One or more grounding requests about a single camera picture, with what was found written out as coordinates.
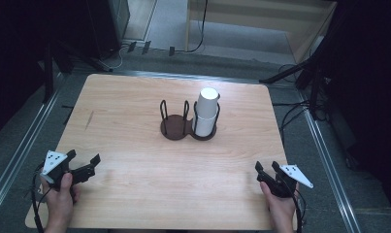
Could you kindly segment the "person's right hand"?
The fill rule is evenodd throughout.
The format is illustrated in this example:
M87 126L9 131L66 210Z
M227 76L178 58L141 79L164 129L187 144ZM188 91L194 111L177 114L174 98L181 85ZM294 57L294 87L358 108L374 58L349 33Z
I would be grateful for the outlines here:
M276 197L264 182L260 183L260 187L265 196L273 229L274 227L293 228L293 216L296 211L293 199Z

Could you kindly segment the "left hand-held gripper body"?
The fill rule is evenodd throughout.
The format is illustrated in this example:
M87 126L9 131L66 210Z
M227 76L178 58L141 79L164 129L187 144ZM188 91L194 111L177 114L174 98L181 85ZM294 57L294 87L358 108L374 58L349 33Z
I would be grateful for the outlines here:
M44 178L50 187L59 189L61 181L66 173L73 177L72 184L85 183L95 175L95 167L90 162L75 170L69 167L67 153L63 154L49 150L40 176Z

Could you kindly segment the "metal floor rail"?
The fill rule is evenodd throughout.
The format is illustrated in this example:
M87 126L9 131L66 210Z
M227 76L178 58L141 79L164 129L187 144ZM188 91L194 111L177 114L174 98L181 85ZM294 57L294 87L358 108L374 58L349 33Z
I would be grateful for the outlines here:
M329 185L331 186L339 212L342 216L346 231L347 233L362 233L360 224L344 190L340 176L333 163L331 154L328 150L328 147L326 146L319 125L317 121L312 118L310 112L306 112L305 116L310 133L318 150L321 163L328 178Z
M226 78L204 75L187 75L187 74L174 74L174 73L160 73L160 72L147 72L147 71L124 71L124 72L97 72L97 71L78 71L80 74L85 74L87 77L90 75L111 75L121 77L133 77L133 78L155 78L155 79L174 79L174 80L186 80L186 81L203 81L203 82L226 82L226 83L247 83L247 84L262 84L259 80L255 79L241 79L241 78Z
M0 132L0 208L53 110L67 77L58 73L49 100L37 90Z

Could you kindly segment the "dark curtain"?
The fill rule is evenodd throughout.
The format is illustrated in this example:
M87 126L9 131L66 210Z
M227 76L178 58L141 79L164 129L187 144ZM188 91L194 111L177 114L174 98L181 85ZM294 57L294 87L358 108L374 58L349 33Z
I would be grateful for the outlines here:
M337 0L327 91L354 140L347 154L380 180L391 204L391 0Z
M0 0L0 131L46 82L39 65L51 48L58 7L69 0Z

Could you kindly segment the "person's left hand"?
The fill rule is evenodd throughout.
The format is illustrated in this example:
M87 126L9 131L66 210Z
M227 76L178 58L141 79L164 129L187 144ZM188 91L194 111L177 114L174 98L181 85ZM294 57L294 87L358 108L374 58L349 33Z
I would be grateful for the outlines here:
M68 227L70 225L74 212L74 203L79 201L81 195L81 189L76 185L72 185L72 180L72 175L66 173L62 178L61 187L56 191L50 189L48 182L41 178L43 192L49 192L46 195L49 210L47 226L61 225Z

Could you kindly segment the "black metal stand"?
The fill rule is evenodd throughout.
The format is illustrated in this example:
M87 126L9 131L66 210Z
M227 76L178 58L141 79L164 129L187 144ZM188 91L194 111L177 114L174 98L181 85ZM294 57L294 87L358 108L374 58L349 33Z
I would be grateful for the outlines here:
M313 55L304 60L303 62L294 65L293 67L286 69L279 74L274 75L271 78L259 80L260 83L270 84L280 81L288 76L291 76L297 72L300 73L298 79L295 82L297 89L303 90L309 84L310 88L310 115L314 120L317 120L316 107L317 107L317 96L321 83L321 69L320 63L322 60L322 51L317 50Z
M67 43L61 42L59 40L49 40L46 43L44 51L44 103L48 102L54 92L54 75L52 71L52 62L56 63L61 72L71 73L74 69L74 65L69 58L70 54L79 58L81 61L91 66L98 72L111 72L113 70L112 68L105 68L98 62L94 61L92 58L83 54L80 50L75 49Z

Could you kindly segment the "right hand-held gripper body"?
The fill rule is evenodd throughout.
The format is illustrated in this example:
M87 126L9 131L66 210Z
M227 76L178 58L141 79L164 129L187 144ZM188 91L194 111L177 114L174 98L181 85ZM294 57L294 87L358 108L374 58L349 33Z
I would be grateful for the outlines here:
M264 171L264 177L259 178L258 182L264 182L268 185L271 192L279 198L292 197L297 183L301 183L309 188L313 188L312 182L304 175L297 165L279 165L281 172L276 173L273 178Z

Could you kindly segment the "dark brown wire cup holder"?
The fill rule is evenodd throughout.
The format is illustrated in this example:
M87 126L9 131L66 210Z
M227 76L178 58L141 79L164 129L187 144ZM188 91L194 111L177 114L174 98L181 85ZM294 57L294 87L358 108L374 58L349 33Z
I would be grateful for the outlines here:
M194 102L193 109L194 109L194 117L197 116L196 112L196 104L197 101ZM167 109L167 102L165 100L162 100L160 103L160 115L161 115L161 123L160 123L160 131L162 135L172 141L177 141L185 138L187 135L190 135L192 138L198 141L207 141L214 137L216 131L217 131L217 121L220 114L220 106L217 105L217 112L216 112L216 120L215 125L213 128L212 133L207 137L198 137L193 129L192 129L192 123L193 119L189 119L189 102L184 101L183 105L183 114L182 115L169 115L168 109Z

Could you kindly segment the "black cabinet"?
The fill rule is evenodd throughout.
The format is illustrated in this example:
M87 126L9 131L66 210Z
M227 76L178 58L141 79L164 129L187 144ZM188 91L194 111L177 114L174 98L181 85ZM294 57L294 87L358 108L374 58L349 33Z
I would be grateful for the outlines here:
M86 0L92 25L93 57L120 49L130 19L128 0Z

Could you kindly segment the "white paper cup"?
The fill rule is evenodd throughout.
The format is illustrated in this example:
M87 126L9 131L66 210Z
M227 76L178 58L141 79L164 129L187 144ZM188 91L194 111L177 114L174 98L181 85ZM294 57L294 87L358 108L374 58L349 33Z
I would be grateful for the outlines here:
M196 104L197 115L201 118L213 118L217 112L217 101L220 94L215 88L204 87Z
M211 118L202 118L196 116L193 119L192 129L198 137L207 137L209 136L214 128L216 116Z

